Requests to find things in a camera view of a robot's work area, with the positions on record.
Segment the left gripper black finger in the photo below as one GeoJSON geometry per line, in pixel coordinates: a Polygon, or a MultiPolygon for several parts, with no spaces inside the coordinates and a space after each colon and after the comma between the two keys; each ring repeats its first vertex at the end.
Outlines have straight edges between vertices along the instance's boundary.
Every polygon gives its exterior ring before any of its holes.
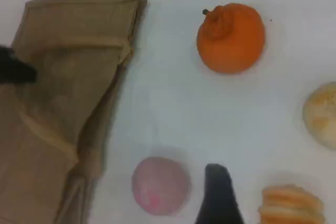
{"type": "Polygon", "coordinates": [[[36,69],[19,60],[11,47],[1,45],[1,84],[34,83],[36,80],[36,69]]]}

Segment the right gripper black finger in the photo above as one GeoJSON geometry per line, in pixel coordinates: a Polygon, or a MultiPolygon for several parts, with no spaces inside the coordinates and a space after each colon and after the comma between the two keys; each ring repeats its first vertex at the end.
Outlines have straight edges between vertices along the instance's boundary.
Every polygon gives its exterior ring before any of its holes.
{"type": "Polygon", "coordinates": [[[228,169],[220,164],[205,167],[204,198],[196,223],[243,224],[228,169]]]}

